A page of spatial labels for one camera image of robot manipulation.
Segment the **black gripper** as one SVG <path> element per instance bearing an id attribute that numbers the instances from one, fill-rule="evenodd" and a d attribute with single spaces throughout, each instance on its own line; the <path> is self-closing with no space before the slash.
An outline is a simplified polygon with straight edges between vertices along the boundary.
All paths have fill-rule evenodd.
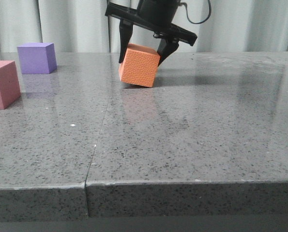
<path id="1" fill-rule="evenodd" d="M 154 32 L 155 38 L 160 39 L 157 49 L 160 56 L 159 66 L 178 49 L 179 42 L 193 46 L 197 36 L 193 32 L 172 24 L 177 8 L 177 0 L 141 0 L 136 9 L 108 3 L 105 15 L 120 20 L 119 63 L 124 61 L 127 46 L 133 34 L 133 25 Z"/>

